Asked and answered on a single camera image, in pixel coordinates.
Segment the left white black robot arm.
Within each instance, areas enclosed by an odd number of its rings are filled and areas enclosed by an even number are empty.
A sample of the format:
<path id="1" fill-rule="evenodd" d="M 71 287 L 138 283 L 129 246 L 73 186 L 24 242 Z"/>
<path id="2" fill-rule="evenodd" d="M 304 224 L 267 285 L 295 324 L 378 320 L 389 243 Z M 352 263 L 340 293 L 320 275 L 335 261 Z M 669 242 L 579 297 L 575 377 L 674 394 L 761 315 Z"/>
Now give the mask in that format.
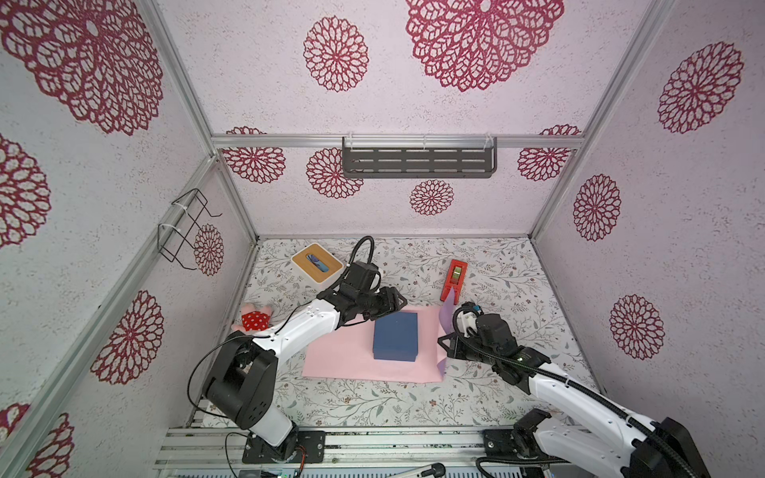
<path id="1" fill-rule="evenodd" d="M 375 321 L 400 312 L 408 301 L 397 288 L 380 282 L 375 264 L 353 263 L 276 329 L 255 336 L 230 334 L 218 348 L 201 396 L 268 446 L 291 449 L 297 425 L 273 404 L 280 366 L 358 318 Z"/>

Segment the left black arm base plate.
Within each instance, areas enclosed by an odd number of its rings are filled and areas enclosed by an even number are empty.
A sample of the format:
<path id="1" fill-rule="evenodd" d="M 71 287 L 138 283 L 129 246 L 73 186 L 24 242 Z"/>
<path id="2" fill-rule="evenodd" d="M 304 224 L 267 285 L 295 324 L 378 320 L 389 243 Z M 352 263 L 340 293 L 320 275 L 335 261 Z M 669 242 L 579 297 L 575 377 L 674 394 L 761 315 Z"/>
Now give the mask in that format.
<path id="1" fill-rule="evenodd" d="M 316 464 L 324 461 L 327 434 L 324 431 L 292 431 L 279 446 L 250 434 L 242 456 L 244 464 Z"/>

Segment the dark blue gift box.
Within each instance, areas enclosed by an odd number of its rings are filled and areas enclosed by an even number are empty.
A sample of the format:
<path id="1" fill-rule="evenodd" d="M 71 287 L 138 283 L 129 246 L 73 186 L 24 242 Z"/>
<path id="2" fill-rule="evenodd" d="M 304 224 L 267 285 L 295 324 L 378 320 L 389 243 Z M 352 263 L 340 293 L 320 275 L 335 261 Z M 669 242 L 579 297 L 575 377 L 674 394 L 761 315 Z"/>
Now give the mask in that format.
<path id="1" fill-rule="evenodd" d="M 376 320 L 373 340 L 375 360 L 414 362 L 419 349 L 416 313 L 397 312 Z"/>

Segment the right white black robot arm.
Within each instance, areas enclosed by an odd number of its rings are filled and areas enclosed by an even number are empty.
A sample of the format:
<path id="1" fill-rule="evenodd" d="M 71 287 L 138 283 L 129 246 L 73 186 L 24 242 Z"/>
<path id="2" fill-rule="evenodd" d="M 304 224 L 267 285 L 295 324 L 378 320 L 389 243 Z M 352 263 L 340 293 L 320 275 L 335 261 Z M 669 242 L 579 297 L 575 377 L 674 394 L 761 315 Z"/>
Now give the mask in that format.
<path id="1" fill-rule="evenodd" d="M 497 314 L 465 303 L 438 340 L 448 358 L 490 366 L 506 384 L 563 411 L 568 425 L 534 408 L 512 428 L 486 431 L 486 463 L 519 468 L 572 464 L 597 477 L 707 477 L 689 431 L 672 418 L 656 421 L 577 382 L 548 356 L 518 344 Z"/>

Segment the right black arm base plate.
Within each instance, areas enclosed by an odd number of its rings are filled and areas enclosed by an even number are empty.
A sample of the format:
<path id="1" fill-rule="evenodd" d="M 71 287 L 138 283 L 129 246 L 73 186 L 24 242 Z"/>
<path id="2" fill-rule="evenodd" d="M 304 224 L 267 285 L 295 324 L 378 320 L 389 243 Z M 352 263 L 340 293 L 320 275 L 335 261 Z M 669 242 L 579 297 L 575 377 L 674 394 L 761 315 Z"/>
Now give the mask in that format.
<path id="1" fill-rule="evenodd" d="M 482 431 L 482 439 L 485 453 L 491 458 L 510 459 L 521 463 L 561 463 L 558 457 L 545 453 L 533 433 L 528 430 L 486 429 Z"/>

